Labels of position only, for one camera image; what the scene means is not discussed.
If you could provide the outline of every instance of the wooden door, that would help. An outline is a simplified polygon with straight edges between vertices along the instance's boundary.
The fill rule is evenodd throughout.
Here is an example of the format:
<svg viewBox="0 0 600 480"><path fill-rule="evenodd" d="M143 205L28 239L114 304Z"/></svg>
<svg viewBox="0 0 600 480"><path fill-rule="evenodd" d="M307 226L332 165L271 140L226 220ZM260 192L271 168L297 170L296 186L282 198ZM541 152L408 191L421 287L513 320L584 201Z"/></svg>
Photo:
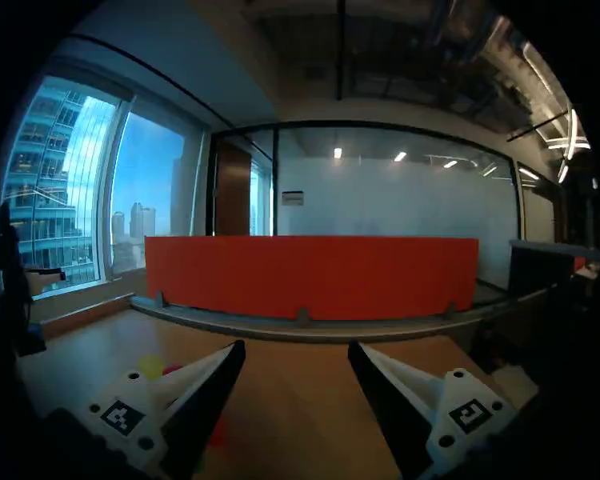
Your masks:
<svg viewBox="0 0 600 480"><path fill-rule="evenodd" d="M251 155L228 142L218 142L215 234L249 234Z"/></svg>

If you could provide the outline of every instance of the wooden table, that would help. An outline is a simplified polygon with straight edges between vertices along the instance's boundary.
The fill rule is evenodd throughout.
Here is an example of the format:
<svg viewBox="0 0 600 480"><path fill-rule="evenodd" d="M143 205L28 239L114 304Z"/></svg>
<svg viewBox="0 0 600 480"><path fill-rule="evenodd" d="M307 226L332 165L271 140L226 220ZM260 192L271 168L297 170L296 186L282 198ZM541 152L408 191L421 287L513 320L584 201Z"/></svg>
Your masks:
<svg viewBox="0 0 600 480"><path fill-rule="evenodd" d="M124 310L52 340L47 352L21 359L20 368L36 409L47 414L84 406L148 354L184 365L233 340ZM374 348L438 376L462 367L494 388L448 337ZM345 345L246 340L222 424L224 442L207 449L196 478L399 478Z"/></svg>

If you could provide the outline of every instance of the red partition panel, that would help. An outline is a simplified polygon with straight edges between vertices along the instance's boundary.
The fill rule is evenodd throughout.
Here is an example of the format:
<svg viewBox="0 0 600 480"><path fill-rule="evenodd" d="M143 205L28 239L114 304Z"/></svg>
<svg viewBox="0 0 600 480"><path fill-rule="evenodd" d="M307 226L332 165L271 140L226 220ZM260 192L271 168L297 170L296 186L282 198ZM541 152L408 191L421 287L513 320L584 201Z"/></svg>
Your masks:
<svg viewBox="0 0 600 480"><path fill-rule="evenodd" d="M475 238L147 237L149 295L232 314L373 320L471 305Z"/></svg>

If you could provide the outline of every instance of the window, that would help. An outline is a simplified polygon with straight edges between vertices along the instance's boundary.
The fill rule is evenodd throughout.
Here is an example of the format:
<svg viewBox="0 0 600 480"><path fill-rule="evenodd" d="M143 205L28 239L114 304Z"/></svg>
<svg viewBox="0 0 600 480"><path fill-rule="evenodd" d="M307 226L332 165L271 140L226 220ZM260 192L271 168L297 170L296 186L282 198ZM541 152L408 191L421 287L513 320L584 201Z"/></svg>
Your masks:
<svg viewBox="0 0 600 480"><path fill-rule="evenodd" d="M64 152L69 147L69 138L70 136L67 134L53 132L51 135L49 135L49 148Z"/></svg>
<svg viewBox="0 0 600 480"><path fill-rule="evenodd" d="M58 123L61 125L74 126L77 119L78 112L64 106L60 111L60 115L58 116Z"/></svg>
<svg viewBox="0 0 600 480"><path fill-rule="evenodd" d="M115 274L144 268L144 237L188 235L202 129L136 98L126 120L110 208Z"/></svg>
<svg viewBox="0 0 600 480"><path fill-rule="evenodd" d="M25 265L61 266L66 272L65 282L47 290L100 278L92 248L98 211L94 190L119 104L91 87L45 77L22 120L4 200Z"/></svg>
<svg viewBox="0 0 600 480"><path fill-rule="evenodd" d="M267 160L251 160L249 188L249 235L271 235L270 200L273 193Z"/></svg>
<svg viewBox="0 0 600 480"><path fill-rule="evenodd" d="M54 98L39 96L31 103L30 112L32 114L55 117L58 114L61 103L60 100Z"/></svg>
<svg viewBox="0 0 600 480"><path fill-rule="evenodd" d="M20 141L43 143L49 134L49 126L41 123L27 122L21 128Z"/></svg>
<svg viewBox="0 0 600 480"><path fill-rule="evenodd" d="M32 152L15 152L11 159L10 171L20 174L34 174L38 170L40 154Z"/></svg>

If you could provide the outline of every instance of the glass building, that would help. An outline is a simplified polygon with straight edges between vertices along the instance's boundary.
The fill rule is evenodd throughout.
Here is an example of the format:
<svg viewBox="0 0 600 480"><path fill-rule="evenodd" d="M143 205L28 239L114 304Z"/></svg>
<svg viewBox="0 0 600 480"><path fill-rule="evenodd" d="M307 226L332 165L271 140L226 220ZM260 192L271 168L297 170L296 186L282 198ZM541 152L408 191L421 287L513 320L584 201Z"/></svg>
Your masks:
<svg viewBox="0 0 600 480"><path fill-rule="evenodd" d="M66 272L47 290L99 279L92 211L115 108L82 85L47 77L22 120L3 198L22 264Z"/></svg>

